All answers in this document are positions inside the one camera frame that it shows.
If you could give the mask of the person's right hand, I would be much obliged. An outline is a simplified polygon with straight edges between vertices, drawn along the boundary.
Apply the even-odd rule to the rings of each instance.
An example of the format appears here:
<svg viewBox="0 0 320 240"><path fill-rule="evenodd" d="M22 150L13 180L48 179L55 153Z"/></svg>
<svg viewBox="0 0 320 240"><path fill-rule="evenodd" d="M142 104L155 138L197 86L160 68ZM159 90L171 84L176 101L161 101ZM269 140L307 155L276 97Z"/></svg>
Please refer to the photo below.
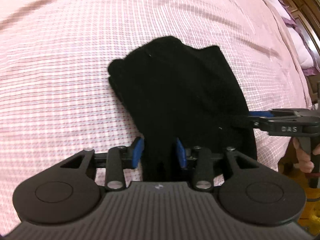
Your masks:
<svg viewBox="0 0 320 240"><path fill-rule="evenodd" d="M304 173L311 173L314 168L314 163L311 161L310 155L303 151L297 138L293 138L292 142L296 150L299 169Z"/></svg>

